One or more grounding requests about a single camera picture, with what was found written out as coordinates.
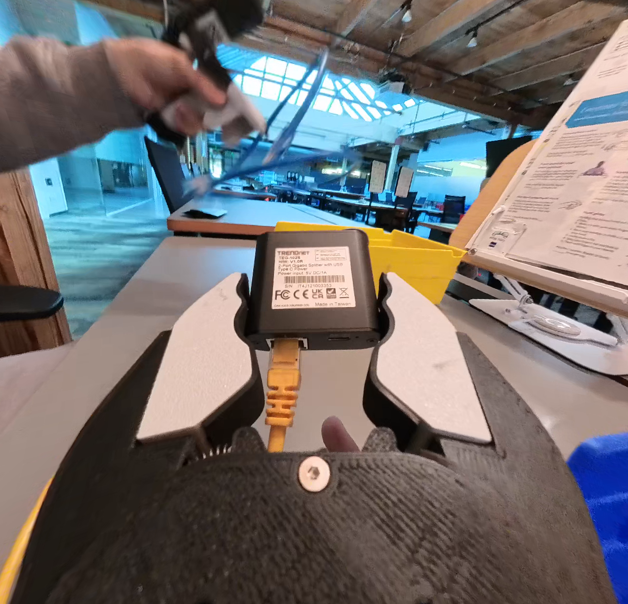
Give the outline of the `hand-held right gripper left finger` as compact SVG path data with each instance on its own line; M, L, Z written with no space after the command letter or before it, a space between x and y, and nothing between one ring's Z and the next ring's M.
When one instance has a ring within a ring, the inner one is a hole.
M264 407L255 349L246 340L249 280L232 273L177 319L137 428L141 443L192 436L229 443Z

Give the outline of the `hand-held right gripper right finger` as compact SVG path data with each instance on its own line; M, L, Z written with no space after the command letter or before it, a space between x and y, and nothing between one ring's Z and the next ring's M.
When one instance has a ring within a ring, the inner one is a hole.
M365 382L365 412L393 430L402 450L419 438L489 445L493 436L459 333L441 310L396 273L380 278L384 335Z

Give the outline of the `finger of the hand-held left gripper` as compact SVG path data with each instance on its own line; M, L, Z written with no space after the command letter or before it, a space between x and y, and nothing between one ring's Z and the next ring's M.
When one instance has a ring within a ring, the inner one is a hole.
M226 103L221 108L209 107L205 110L204 129L219 130L225 146L237 146L254 133L263 137L268 129L266 119L249 98L235 84L229 85L226 97Z

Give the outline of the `yellow plastic bin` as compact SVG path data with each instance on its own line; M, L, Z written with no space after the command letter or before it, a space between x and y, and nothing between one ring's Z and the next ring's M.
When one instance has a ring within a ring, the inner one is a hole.
M342 231L361 232L352 247ZM400 231L359 229L280 222L257 245L256 256L270 276L270 288L258 291L272 316L306 310L353 310L367 288L365 264L358 248L369 253L373 285L382 274L394 273L428 301L438 304L453 278L463 251Z

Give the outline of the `black network splitter box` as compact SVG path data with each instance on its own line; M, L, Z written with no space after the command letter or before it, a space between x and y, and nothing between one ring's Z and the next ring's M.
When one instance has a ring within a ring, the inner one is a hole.
M367 234L350 228L258 237L245 333L258 350L280 339L308 350L374 347L381 332Z

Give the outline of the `person's left forearm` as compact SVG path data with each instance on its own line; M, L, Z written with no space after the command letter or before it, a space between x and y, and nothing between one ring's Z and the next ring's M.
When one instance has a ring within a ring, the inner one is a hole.
M19 36L1 48L1 172L143 125L106 42L68 46Z

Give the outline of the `grey desk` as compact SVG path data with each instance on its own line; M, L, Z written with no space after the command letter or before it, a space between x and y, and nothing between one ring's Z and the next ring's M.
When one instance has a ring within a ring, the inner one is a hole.
M1 428L1 564L104 397L157 334L228 275L251 274L253 261L252 241L167 238L77 342L26 355L26 385L18 389L28 396ZM526 401L564 457L589 438L627 431L623 380L584 371L450 296L440 309ZM305 354L290 450L320 447L330 415L364 442L372 428L362 410L368 360L366 350Z

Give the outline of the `person's left hand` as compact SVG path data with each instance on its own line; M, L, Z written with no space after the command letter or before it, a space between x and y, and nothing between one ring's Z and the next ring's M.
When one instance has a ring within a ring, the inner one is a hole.
M107 39L103 44L122 90L148 113L160 113L187 94L212 108L226 105L225 91L172 45L148 38Z

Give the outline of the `person's right hand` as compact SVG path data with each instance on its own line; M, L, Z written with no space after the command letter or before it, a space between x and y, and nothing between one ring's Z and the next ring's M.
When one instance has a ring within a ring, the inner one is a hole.
M321 436L324 447L330 453L359 453L360 447L350 436L342 421L330 416L322 423Z

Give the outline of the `black laptop screen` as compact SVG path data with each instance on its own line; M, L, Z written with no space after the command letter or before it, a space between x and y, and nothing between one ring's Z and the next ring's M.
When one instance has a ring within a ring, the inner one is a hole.
M149 162L172 214L193 199L192 191L186 186L188 177L184 174L174 146L154 142L147 136L144 141Z

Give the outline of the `wooden background table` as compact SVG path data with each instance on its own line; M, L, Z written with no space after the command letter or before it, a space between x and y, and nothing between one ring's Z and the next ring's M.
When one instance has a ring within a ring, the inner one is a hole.
M186 215L190 209L224 209L226 213L218 219L192 218ZM365 227L363 223L302 204L221 195L187 202L168 217L166 224L175 234L248 238L271 232L280 222Z

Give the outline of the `white stand base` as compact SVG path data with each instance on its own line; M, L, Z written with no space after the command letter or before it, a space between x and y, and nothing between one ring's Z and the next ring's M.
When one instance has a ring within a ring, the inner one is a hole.
M518 281L502 275L497 279L511 299L472 299L470 305L580 367L627 376L625 317L608 315L612 330L604 333L535 303Z

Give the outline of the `lens wipe packet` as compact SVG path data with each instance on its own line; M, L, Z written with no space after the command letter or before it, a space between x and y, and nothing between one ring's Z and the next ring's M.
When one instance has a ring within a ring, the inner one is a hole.
M488 229L482 242L482 250L507 255L526 230L525 223L498 222Z

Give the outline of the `ceiling projector unit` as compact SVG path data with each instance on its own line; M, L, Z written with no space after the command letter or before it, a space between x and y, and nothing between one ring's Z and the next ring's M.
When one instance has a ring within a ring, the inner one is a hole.
M406 77L394 70L387 71L386 74L378 77L377 88L379 96L388 94L410 95L412 92Z

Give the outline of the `instruction sheet on stand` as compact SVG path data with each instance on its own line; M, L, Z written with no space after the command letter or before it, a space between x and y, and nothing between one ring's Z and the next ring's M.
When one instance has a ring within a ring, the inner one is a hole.
M523 147L518 148L496 170L467 214L463 216L451 236L450 244L467 251L465 261L494 274L500 274L616 316L626 317L627 285L611 284L572 271L514 260L507 255L482 250L482 242L488 229L502 221L501 218L506 210L504 203L512 193L522 169L528 163L537 140L527 145L528 153Z

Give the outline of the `black monitor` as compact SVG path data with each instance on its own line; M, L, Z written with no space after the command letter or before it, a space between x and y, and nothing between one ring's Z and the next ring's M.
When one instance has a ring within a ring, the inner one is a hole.
M486 178L491 178L507 157L518 148L523 147L529 152L527 145L533 141L531 135L488 141L485 144Z

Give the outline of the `blue plastic bin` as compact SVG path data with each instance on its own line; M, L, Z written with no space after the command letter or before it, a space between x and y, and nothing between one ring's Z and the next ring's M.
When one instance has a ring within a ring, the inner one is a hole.
M627 434L588 439L567 464L599 536L617 601L627 603Z

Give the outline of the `printed instruction sheet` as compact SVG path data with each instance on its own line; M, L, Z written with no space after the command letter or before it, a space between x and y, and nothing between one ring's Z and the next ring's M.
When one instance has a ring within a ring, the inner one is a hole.
M557 111L512 193L504 253L627 285L627 22Z

